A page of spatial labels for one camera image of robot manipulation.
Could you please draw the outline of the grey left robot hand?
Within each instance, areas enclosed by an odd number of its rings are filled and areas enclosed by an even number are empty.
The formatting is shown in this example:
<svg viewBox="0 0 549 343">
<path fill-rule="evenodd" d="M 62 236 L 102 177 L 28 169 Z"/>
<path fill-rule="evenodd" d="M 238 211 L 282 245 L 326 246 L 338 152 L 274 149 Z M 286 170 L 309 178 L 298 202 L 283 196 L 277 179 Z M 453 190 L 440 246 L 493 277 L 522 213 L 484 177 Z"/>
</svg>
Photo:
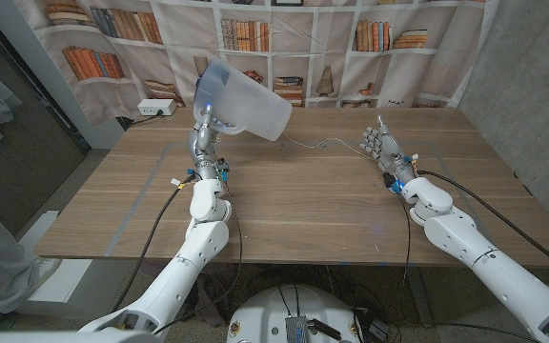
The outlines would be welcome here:
<svg viewBox="0 0 549 343">
<path fill-rule="evenodd" d="M 216 131 L 213 122 L 213 106 L 208 105 L 200 119 L 189 132 L 189 152 L 195 173 L 201 179 L 221 178 L 221 173 L 230 171 L 228 162 L 215 153 Z"/>
</svg>

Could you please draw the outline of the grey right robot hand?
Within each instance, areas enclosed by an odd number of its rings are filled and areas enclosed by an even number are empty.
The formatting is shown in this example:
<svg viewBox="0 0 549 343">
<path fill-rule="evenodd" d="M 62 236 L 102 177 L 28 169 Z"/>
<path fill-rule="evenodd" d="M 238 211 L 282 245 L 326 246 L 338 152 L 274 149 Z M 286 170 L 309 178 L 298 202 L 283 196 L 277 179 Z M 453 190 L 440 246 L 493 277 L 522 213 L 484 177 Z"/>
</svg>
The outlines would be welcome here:
<svg viewBox="0 0 549 343">
<path fill-rule="evenodd" d="M 417 178 L 411 160 L 390 134 L 380 114 L 377 116 L 377 127 L 368 127 L 362 136 L 360 147 L 376 160 L 383 172 L 391 174 L 401 183 Z"/>
</svg>

